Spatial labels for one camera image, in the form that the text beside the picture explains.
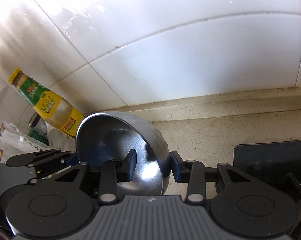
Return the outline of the steel bowl back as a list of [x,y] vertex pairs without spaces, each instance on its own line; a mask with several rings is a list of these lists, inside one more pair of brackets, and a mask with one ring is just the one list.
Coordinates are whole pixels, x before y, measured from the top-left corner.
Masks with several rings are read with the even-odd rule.
[[91,167],[123,160],[133,149],[137,164],[130,182],[118,184],[119,194],[160,196],[170,176],[169,148],[161,132],[148,120],[125,112],[107,111],[87,116],[76,134],[79,161]]

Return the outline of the white round condiment rack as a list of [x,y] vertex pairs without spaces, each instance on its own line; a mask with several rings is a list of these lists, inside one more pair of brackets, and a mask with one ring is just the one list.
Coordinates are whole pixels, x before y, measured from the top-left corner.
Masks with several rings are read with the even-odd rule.
[[34,128],[25,131],[18,123],[11,126],[7,122],[3,122],[1,139],[23,153],[44,151],[51,148],[61,148],[64,151],[75,150],[75,138],[65,135],[54,127],[48,134],[41,134]]

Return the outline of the yellow green label oil bottle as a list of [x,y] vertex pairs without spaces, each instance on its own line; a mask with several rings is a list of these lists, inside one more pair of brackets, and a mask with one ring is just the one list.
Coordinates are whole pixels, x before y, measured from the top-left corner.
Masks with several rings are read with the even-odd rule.
[[20,68],[13,70],[8,82],[48,124],[73,139],[76,137],[84,116],[66,99],[23,73]]

